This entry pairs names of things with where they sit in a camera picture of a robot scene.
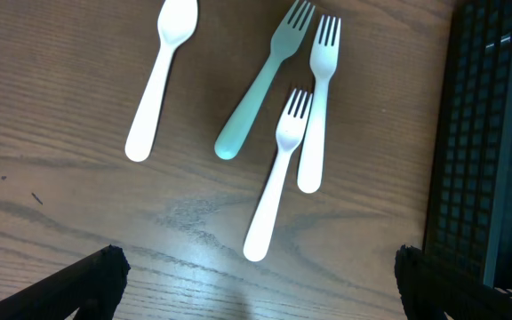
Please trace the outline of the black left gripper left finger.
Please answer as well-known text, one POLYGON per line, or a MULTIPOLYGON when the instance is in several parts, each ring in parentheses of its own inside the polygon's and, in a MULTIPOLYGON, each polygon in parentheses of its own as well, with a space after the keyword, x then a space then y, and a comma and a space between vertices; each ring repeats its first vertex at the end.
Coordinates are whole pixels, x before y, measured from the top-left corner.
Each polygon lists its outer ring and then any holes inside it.
POLYGON ((111 319, 131 269, 123 249, 106 246, 0 301, 0 319, 111 319))

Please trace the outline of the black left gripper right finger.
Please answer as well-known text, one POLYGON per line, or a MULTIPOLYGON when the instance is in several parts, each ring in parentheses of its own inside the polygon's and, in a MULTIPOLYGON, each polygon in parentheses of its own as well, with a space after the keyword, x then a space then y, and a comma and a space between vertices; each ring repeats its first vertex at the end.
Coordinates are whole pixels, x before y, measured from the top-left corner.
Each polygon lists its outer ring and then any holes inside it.
POLYGON ((416 247, 400 247, 394 272, 409 320, 512 320, 509 296, 468 280, 416 247))

